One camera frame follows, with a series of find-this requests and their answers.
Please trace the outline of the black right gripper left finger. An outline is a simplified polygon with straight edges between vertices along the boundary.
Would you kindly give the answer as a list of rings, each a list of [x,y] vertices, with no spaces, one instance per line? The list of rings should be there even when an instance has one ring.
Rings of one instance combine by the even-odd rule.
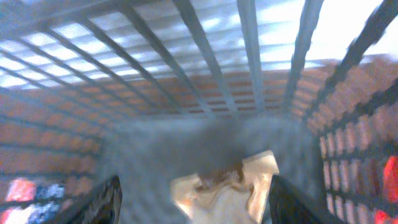
[[[112,175],[46,224],[118,224],[123,192]]]

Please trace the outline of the grey plastic lattice basket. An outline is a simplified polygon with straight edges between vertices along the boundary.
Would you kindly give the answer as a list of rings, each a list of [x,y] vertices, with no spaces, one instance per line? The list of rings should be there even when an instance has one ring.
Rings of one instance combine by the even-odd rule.
[[[118,175],[119,223],[188,223],[171,181],[264,151],[343,223],[397,216],[396,1],[1,2],[1,208]]]

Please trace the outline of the red spaghetti packet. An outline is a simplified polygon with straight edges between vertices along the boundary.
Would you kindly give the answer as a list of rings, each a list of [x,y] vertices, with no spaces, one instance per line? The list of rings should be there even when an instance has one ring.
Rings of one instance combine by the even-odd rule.
[[[388,202],[397,204],[397,156],[390,156],[384,167],[383,196]],[[377,210],[374,223],[397,224],[397,216],[392,217],[383,210]]]

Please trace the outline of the beige brown snack pouch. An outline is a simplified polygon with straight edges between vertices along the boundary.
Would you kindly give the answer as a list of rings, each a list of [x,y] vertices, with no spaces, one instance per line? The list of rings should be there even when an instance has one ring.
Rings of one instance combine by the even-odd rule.
[[[278,173],[274,154],[264,151],[225,170],[174,179],[170,197],[190,223],[261,223]]]

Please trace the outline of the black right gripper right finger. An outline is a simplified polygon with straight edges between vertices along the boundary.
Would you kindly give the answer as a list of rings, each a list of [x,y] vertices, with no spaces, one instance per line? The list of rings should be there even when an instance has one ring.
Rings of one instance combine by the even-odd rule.
[[[333,224],[342,221],[285,178],[274,174],[269,190],[273,224]]]

